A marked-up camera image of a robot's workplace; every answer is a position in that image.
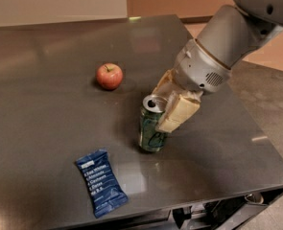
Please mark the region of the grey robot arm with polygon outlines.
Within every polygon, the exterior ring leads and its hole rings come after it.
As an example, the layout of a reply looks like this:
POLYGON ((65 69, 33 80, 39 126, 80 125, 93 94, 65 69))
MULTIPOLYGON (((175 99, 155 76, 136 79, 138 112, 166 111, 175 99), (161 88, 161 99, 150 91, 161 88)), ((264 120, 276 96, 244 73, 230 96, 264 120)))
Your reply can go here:
POLYGON ((233 0, 222 6, 199 35, 178 53, 174 67, 153 90, 166 99, 156 129, 171 133, 200 108, 203 95, 217 92, 231 69, 283 31, 283 0, 233 0))

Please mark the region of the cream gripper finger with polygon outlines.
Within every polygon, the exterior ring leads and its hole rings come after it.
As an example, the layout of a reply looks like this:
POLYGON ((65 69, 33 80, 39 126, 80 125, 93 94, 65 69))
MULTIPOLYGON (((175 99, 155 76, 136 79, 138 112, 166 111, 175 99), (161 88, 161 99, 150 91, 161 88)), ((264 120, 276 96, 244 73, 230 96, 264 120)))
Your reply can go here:
POLYGON ((200 108, 201 92, 173 91, 168 98, 165 112, 156 125, 160 132, 172 133, 200 108))
POLYGON ((161 97, 168 97, 175 88, 176 84, 173 80, 173 71, 167 70, 154 88, 153 94, 161 97))

